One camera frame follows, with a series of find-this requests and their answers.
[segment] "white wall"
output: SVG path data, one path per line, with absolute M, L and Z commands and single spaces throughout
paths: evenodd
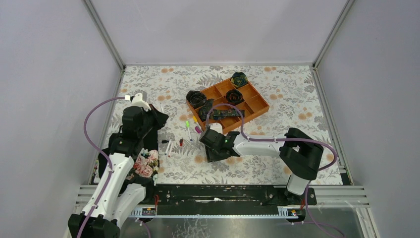
M 62 237 L 119 70 L 82 1 L 0 0 L 0 73 L 0 237 Z
M 313 62 L 346 0 L 93 0 L 126 64 Z
M 420 1 L 359 0 L 319 68 L 382 238 L 418 237 Z

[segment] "metal corner post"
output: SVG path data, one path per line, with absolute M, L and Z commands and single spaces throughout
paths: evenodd
M 124 70 L 125 64 L 122 61 L 117 49 L 115 48 L 115 45 L 113 44 L 111 37 L 109 36 L 108 32 L 106 31 L 104 24 L 102 23 L 101 19 L 99 18 L 98 13 L 96 12 L 95 7 L 93 6 L 93 3 L 91 0 L 82 0 L 83 4 L 86 7 L 86 10 L 88 11 L 89 15 L 92 18 L 92 21 L 96 25 L 99 34 L 101 35 L 102 39 L 104 40 L 106 47 L 108 47 L 109 52 L 111 53 L 112 57 L 114 58 L 116 64 L 121 70 Z
M 346 4 L 343 7 L 343 10 L 341 11 L 340 15 L 337 18 L 337 21 L 335 22 L 334 26 L 332 27 L 331 32 L 329 33 L 327 40 L 325 41 L 324 45 L 321 48 L 321 51 L 319 52 L 318 56 L 316 57 L 314 61 L 314 68 L 317 69 L 319 64 L 322 61 L 322 58 L 324 58 L 326 51 L 328 50 L 329 46 L 331 45 L 332 41 L 334 40 L 334 37 L 337 35 L 338 30 L 340 29 L 341 25 L 344 22 L 344 19 L 346 18 L 347 14 L 349 13 L 350 9 L 352 8 L 353 4 L 356 0 L 347 0 Z

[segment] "wooden organizer box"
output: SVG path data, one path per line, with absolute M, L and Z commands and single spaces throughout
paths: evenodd
M 220 104 L 220 103 L 228 103 L 225 99 L 225 95 L 229 90 L 235 89 L 235 87 L 230 82 L 230 78 L 226 79 L 216 85 L 213 85 L 205 90 L 201 91 L 208 99 L 214 99 L 213 106 Z M 242 93 L 244 101 L 240 104 L 236 105 L 236 107 L 240 110 L 245 110 L 245 123 L 261 116 L 262 114 L 266 113 L 270 106 L 264 100 L 264 98 L 256 91 L 256 89 L 252 86 L 250 82 L 247 85 L 238 88 L 238 91 Z M 200 117 L 198 116 L 198 111 L 201 107 L 194 109 L 190 103 L 187 101 L 187 104 L 190 110 L 193 112 L 194 116 L 197 118 L 198 123 L 200 124 L 201 128 L 204 130 L 206 127 L 206 122 L 201 121 Z M 230 109 L 228 106 L 220 106 L 216 109 L 219 110 L 227 110 Z M 238 127 L 241 126 L 241 118 L 240 117 L 227 117 L 221 120 L 213 120 L 209 119 L 209 123 L 218 122 L 223 127 L 223 134 L 226 134 Z

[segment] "green marker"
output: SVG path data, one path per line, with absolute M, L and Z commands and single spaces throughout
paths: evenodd
M 187 123 L 187 129 L 188 129 L 188 137 L 190 138 L 190 141 L 193 141 L 193 140 L 191 139 L 190 122 L 189 122 L 189 121 L 187 121 L 186 123 Z

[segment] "leaf pattern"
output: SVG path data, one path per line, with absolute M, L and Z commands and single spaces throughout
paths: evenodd
M 159 136 L 158 183 L 189 184 L 286 184 L 290 170 L 279 158 L 267 156 L 231 157 L 224 161 L 207 163 L 204 146 L 199 135 L 191 128 L 191 137 L 185 121 L 195 127 L 192 113 L 185 103 L 189 90 L 203 90 L 242 71 L 270 105 L 267 113 L 246 123 L 245 132 L 251 135 L 284 134 L 296 127 L 326 143 L 331 139 L 308 66 L 128 66 L 121 82 L 119 96 L 134 95 L 143 90 L 147 102 L 169 115 Z M 123 109 L 130 106 L 124 100 L 115 104 L 106 140 L 119 130 Z M 184 139 L 179 146 L 179 139 Z M 162 140 L 176 141 L 167 157 L 167 144 Z M 325 149 L 321 166 L 331 161 Z M 342 184 L 338 166 L 318 173 L 314 184 Z

